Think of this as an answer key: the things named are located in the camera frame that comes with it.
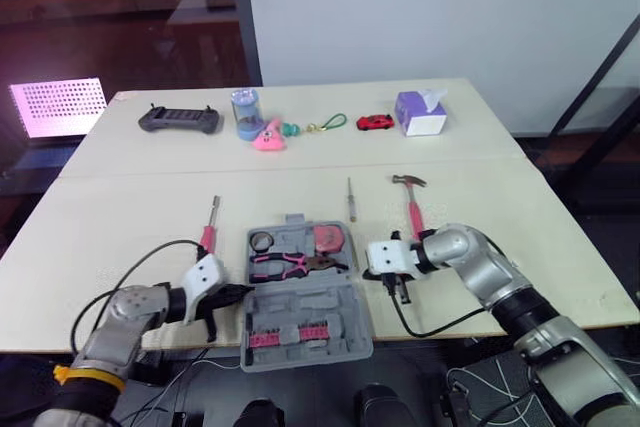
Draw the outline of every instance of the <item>red-handled screwdriver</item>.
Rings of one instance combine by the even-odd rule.
[[[216,229],[214,225],[219,206],[220,197],[216,195],[213,197],[213,205],[211,206],[211,214],[209,215],[209,225],[204,226],[204,231],[200,238],[200,245],[207,249],[207,252],[210,254],[213,254],[216,250]]]

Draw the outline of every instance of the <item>hammer head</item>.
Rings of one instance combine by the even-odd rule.
[[[391,177],[391,182],[393,182],[394,184],[419,185],[420,187],[424,187],[427,185],[424,180],[418,177],[414,177],[413,175],[394,175],[393,177]]]

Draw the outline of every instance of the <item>red toy car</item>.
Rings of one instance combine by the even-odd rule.
[[[356,122],[358,130],[386,130],[394,125],[393,117],[390,115],[370,115],[369,117],[360,117]]]

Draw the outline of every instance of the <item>white tissue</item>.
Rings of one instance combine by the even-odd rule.
[[[436,110],[436,107],[438,106],[438,102],[440,102],[440,99],[445,95],[447,95],[447,89],[438,89],[438,90],[425,89],[425,90],[419,90],[418,93],[424,99],[424,103],[427,106],[427,112],[431,113],[434,110]]]

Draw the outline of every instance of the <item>clear container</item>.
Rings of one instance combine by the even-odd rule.
[[[254,140],[266,125],[260,114],[258,92],[255,89],[236,90],[231,94],[231,104],[238,137],[242,140]]]

